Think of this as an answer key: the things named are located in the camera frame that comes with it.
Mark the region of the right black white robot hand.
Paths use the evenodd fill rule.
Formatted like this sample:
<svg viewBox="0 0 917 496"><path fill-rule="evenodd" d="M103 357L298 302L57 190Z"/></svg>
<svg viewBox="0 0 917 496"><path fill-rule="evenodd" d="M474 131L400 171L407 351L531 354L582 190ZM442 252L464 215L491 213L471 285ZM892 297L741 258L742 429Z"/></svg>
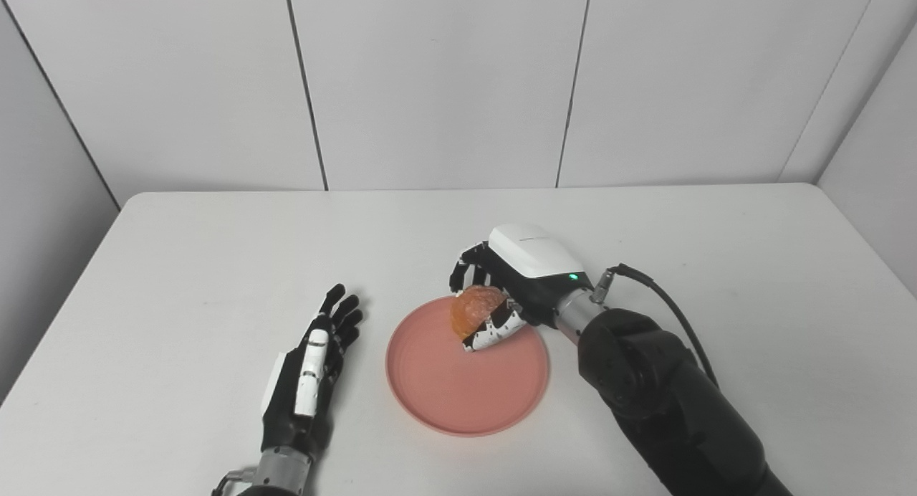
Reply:
<svg viewBox="0 0 917 496"><path fill-rule="evenodd" d="M580 260L534 224L502 224L463 251L448 279L456 296L474 286L496 288L504 301L473 325L463 348L478 352L524 326L559 330L573 343L605 308L590 302L594 286Z"/></svg>

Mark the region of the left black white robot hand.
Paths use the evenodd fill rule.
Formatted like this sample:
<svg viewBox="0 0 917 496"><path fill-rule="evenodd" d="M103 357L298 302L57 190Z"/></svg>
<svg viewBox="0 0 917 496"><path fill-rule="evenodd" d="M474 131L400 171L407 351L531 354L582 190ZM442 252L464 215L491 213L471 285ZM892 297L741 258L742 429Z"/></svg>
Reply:
<svg viewBox="0 0 917 496"><path fill-rule="evenodd" d="M336 284L298 345L279 358L262 414L261 450L292 448L317 458L333 433L330 404L345 356L358 339L360 299Z"/></svg>

